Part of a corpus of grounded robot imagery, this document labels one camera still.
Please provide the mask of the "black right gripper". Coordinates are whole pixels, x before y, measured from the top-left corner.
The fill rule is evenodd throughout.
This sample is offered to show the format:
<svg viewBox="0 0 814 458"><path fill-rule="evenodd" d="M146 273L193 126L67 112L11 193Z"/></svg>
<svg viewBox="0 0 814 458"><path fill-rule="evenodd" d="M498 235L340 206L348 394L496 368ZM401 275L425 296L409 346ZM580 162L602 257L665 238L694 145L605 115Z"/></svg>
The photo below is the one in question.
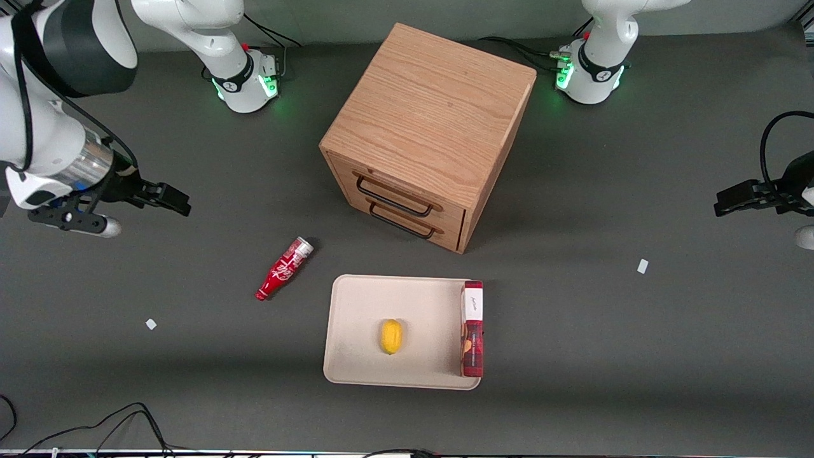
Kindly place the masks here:
<svg viewBox="0 0 814 458"><path fill-rule="evenodd" d="M125 201L134 206L174 211L189 216L189 196L166 183L144 182L139 169L124 155L114 155L110 171L98 185L99 200L107 203Z"/></svg>

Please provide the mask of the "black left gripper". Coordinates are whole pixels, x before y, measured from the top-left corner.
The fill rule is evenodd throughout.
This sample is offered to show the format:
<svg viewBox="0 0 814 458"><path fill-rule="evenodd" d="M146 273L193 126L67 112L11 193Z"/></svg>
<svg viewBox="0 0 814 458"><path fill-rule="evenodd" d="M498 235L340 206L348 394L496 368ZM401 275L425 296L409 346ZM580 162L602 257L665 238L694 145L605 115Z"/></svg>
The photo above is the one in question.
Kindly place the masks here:
<svg viewBox="0 0 814 458"><path fill-rule="evenodd" d="M785 212L796 212L803 216L812 216L812 203L803 196L806 189L812 186L813 151L792 160L779 179L769 183L775 191L769 191L768 205L778 215ZM765 184L759 180L745 180L716 194L714 212L716 217L723 217L732 212L748 209L763 209L766 206Z"/></svg>

